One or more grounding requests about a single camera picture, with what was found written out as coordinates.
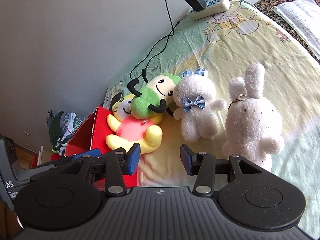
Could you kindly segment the yellow tiger plush toy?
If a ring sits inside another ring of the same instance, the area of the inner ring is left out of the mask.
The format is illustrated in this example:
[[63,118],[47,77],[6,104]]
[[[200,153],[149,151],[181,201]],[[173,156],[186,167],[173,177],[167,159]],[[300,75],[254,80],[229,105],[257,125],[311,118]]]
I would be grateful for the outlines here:
[[112,107],[113,114],[107,116],[107,124],[114,134],[106,137],[106,144],[112,150],[120,147],[129,150],[133,144],[138,143],[141,154],[150,153],[162,143],[163,131],[158,124],[163,114],[147,119],[135,118],[130,111],[133,97],[133,94],[129,94]]

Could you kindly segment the white bunny with chain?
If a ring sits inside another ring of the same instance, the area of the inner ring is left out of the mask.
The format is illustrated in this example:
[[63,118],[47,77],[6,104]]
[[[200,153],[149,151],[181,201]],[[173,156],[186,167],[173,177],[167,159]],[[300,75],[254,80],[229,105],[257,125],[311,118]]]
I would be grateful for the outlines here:
[[263,95],[265,68],[252,63],[244,77],[229,82],[231,104],[226,116],[226,138],[222,147],[228,158],[238,154],[267,171],[272,169],[272,155],[285,146],[283,121],[273,103]]

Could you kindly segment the white bunny with blue bow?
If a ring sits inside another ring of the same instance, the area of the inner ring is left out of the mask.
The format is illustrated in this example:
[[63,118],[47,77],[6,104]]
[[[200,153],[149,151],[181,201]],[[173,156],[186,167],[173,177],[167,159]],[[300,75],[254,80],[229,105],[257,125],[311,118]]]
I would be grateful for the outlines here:
[[216,88],[208,70],[186,70],[174,88],[174,102],[178,106],[173,113],[181,121],[185,141],[196,142],[200,138],[212,138],[219,130],[216,112],[227,108],[224,99],[216,97]]

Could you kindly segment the green bee plush toy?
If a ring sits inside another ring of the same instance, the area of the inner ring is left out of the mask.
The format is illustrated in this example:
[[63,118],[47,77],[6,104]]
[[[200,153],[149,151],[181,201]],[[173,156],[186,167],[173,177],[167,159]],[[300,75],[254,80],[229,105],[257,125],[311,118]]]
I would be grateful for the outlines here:
[[174,88],[181,80],[177,75],[164,73],[148,81],[145,69],[142,69],[142,77],[146,85],[140,90],[135,88],[139,83],[138,79],[131,80],[127,85],[128,90],[134,95],[130,111],[136,119],[148,119],[162,114],[174,101]]

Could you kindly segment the red cardboard box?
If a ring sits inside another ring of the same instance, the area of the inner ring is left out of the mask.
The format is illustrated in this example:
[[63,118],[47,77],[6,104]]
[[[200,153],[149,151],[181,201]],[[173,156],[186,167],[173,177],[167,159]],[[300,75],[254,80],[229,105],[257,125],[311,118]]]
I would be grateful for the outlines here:
[[[67,143],[64,157],[84,153],[96,148],[101,153],[110,152],[111,149],[106,144],[106,137],[114,133],[107,124],[107,116],[110,114],[112,114],[111,111],[98,106],[93,113],[82,120],[82,124]],[[50,157],[52,161],[61,158],[56,153],[53,153]]]

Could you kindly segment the pile of folded clothes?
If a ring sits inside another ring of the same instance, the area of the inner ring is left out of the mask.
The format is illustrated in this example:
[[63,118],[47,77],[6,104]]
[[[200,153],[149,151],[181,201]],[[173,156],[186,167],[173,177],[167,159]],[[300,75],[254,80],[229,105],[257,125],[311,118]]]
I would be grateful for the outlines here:
[[73,112],[60,111],[54,114],[53,111],[49,111],[46,123],[52,151],[64,157],[67,143],[82,124],[82,120]]

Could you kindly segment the black smartphone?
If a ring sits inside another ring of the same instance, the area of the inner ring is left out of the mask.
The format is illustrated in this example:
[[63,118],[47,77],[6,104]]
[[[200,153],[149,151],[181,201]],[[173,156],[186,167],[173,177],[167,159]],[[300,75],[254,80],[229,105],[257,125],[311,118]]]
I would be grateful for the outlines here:
[[112,111],[112,107],[114,106],[114,104],[117,103],[122,98],[122,94],[123,94],[122,91],[120,91],[119,93],[117,93],[115,96],[112,97],[110,107],[109,107],[110,111]]

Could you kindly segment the white power strip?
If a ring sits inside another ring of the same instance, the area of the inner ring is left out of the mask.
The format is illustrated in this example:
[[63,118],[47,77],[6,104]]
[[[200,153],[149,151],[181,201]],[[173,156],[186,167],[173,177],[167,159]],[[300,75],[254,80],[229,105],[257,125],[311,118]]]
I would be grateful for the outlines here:
[[187,16],[189,16],[191,20],[196,21],[210,15],[225,12],[230,6],[230,0],[206,0],[206,7],[203,10],[195,11],[194,9],[190,9]]

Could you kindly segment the black charger adapter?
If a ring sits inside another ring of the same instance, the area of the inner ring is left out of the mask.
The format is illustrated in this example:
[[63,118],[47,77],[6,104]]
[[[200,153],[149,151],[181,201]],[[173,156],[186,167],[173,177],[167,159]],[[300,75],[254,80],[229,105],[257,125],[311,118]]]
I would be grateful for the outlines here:
[[201,11],[206,7],[205,0],[185,0],[194,11]]

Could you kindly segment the stack of printed papers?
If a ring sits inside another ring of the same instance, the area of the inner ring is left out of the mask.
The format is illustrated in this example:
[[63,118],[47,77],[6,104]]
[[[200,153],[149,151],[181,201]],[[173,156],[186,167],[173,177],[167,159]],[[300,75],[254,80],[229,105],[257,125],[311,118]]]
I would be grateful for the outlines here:
[[306,42],[319,60],[319,6],[314,0],[284,2],[273,8]]

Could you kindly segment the floral covered side table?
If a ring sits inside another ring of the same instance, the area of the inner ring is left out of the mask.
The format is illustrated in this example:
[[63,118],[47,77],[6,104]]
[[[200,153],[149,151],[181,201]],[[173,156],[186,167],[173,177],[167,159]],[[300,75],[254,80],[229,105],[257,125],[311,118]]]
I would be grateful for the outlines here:
[[[284,2],[293,2],[295,0],[259,0],[254,5],[261,11],[263,14],[274,20],[278,23],[283,29],[285,29],[293,38],[295,38],[307,51],[310,55],[319,63],[319,60],[316,58],[314,53],[311,51],[309,46],[303,39],[297,34],[297,32],[287,24],[279,15],[274,12],[274,7],[280,5]],[[317,5],[319,5],[319,0],[314,0]]]

